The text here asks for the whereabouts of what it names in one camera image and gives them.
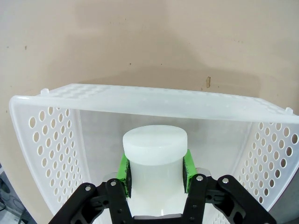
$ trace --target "white plastic bottle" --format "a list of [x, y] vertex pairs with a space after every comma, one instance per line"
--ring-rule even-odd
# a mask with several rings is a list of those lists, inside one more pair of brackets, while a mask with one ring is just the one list
[[128, 199], [132, 216], [183, 213], [186, 131], [174, 126], [143, 126], [127, 132], [123, 146], [132, 174]]

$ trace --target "black bracket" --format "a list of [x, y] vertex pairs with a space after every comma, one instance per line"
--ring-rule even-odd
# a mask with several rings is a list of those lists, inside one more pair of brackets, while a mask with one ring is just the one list
[[233, 176], [216, 181], [203, 174], [192, 177], [183, 214], [132, 217], [123, 185], [118, 179], [110, 179], [98, 187], [81, 184], [50, 224], [91, 224], [107, 208], [113, 224], [202, 224], [206, 203], [212, 203], [231, 224], [276, 224]]

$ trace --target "white lid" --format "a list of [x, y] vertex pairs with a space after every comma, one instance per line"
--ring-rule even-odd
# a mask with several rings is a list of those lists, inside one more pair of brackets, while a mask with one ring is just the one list
[[132, 129], [123, 136], [126, 157], [137, 164], [172, 163], [187, 153], [187, 133], [179, 127], [150, 125]]

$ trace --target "white plastic basket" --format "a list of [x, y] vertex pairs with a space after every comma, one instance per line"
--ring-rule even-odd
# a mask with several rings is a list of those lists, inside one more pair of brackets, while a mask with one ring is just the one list
[[[117, 171], [125, 132], [183, 128], [195, 165], [234, 177], [269, 210], [299, 166], [299, 117], [260, 98], [200, 91], [70, 84], [10, 101], [37, 186], [55, 214], [82, 182]], [[207, 206], [205, 223], [228, 223]]]

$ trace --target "bolt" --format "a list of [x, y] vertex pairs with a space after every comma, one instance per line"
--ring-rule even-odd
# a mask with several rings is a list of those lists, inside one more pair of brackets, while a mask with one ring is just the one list
[[89, 191], [91, 189], [91, 186], [89, 186], [89, 185], [87, 185], [86, 187], [85, 187], [85, 190], [86, 191]]
[[202, 181], [203, 179], [204, 178], [202, 176], [200, 176], [200, 175], [196, 177], [196, 180], [198, 180], [198, 181]]
[[228, 183], [228, 178], [223, 178], [222, 182], [223, 183]]

